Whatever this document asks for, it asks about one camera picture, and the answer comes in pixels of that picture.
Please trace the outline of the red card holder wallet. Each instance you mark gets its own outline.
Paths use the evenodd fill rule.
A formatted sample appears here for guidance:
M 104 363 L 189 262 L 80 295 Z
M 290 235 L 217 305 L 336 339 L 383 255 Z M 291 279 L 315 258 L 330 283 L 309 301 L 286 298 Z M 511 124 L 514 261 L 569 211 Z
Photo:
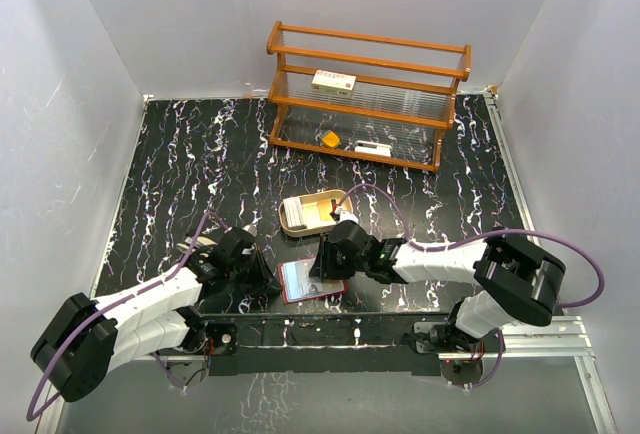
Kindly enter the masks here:
M 311 258 L 278 265 L 278 275 L 285 304 L 340 295 L 347 286 L 342 280 L 326 280 L 311 275 Z

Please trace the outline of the beige oval card tray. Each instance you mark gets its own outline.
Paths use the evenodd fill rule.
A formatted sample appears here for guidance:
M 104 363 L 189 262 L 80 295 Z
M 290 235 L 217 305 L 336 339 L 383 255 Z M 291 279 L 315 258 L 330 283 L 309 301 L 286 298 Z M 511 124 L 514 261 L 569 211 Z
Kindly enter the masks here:
M 292 238 L 308 237 L 331 231 L 337 224 L 330 215 L 335 205 L 344 205 L 346 209 L 355 214 L 351 199 L 346 197 L 346 193 L 342 190 L 332 189 L 292 197 L 300 198 L 307 224 L 306 229 L 289 229 L 286 224 L 282 201 L 278 209 L 280 225 L 283 232 Z

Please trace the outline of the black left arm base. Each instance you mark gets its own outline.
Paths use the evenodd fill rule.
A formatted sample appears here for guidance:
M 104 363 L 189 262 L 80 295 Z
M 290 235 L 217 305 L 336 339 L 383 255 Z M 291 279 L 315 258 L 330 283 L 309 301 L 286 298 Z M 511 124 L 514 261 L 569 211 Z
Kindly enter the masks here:
M 181 395 L 186 395 L 194 383 L 204 379 L 214 356 L 234 353 L 237 329 L 231 325 L 211 324 L 190 307 L 178 308 L 161 315 L 157 323 L 162 329 L 162 336 L 152 344 L 148 355 Z M 173 367 L 179 366 L 179 362 L 171 363 L 170 354 L 162 354 L 165 350 L 198 356 L 201 365 L 187 378 L 180 377 L 172 371 Z

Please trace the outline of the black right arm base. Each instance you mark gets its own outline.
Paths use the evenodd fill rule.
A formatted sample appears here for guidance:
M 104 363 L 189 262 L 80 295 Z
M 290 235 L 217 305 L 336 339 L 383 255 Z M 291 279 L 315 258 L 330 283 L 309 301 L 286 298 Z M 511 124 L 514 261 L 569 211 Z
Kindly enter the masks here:
M 465 298 L 462 298 L 454 305 L 444 324 L 436 324 L 427 332 L 413 330 L 412 332 L 404 333 L 400 343 L 408 346 L 414 352 L 418 352 L 418 347 L 421 346 L 427 354 L 470 353 L 470 357 L 462 361 L 460 366 L 464 363 L 480 363 L 485 353 L 484 340 L 473 337 L 456 326 L 456 322 L 461 317 L 460 311 L 464 301 Z M 465 392 L 470 392 L 474 388 L 487 384 L 495 376 L 500 368 L 506 345 L 502 331 L 499 328 L 495 328 L 493 332 L 498 340 L 498 351 L 491 371 L 487 375 L 482 375 L 476 382 L 454 383 L 448 380 L 447 385 L 449 387 L 456 387 L 463 389 Z

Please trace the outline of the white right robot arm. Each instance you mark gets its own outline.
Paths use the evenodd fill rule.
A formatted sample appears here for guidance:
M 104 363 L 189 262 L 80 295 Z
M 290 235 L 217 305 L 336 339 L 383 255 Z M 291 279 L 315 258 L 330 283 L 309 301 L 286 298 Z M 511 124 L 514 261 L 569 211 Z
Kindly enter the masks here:
M 321 236 L 310 275 L 345 281 L 363 273 L 380 284 L 476 284 L 479 293 L 462 298 L 444 323 L 416 336 L 436 349 L 466 351 L 507 324 L 549 325 L 565 270 L 562 261 L 520 234 L 492 232 L 461 247 L 415 244 L 378 240 L 346 220 Z

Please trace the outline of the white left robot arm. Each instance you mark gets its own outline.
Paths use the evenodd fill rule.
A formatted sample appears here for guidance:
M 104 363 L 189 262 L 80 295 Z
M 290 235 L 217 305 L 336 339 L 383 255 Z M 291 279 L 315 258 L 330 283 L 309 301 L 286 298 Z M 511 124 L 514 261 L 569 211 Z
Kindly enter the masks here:
M 33 346 L 30 357 L 66 402 L 95 390 L 106 375 L 163 349 L 211 352 L 197 306 L 225 291 L 269 299 L 281 285 L 256 238 L 233 227 L 213 241 L 187 238 L 168 272 L 116 294 L 69 297 Z

